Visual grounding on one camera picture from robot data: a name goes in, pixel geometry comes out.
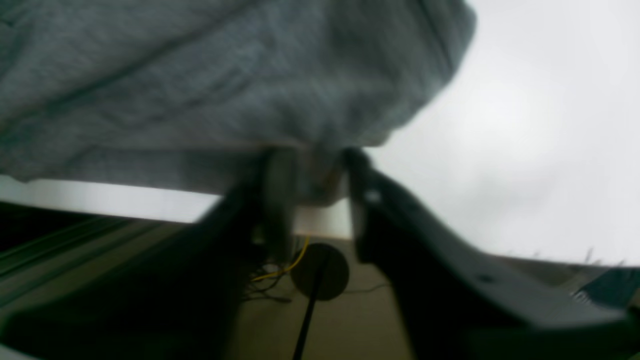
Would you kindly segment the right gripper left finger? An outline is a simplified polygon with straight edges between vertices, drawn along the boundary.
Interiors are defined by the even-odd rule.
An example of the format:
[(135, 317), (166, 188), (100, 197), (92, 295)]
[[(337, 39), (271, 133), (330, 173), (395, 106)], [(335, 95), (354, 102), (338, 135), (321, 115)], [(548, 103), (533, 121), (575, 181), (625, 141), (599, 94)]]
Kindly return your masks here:
[(62, 273), (18, 297), (1, 343), (39, 360), (216, 360), (250, 276), (290, 261), (298, 158), (272, 151), (259, 173), (176, 234), (99, 273)]

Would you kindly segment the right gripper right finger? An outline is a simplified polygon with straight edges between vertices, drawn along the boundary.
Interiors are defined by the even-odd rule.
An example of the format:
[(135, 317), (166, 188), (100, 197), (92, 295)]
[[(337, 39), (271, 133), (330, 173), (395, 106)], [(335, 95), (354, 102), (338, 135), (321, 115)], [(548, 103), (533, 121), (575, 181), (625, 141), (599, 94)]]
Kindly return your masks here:
[(639, 316), (582, 303), (470, 246), (361, 149), (343, 151), (358, 257), (390, 281), (419, 360), (627, 360)]

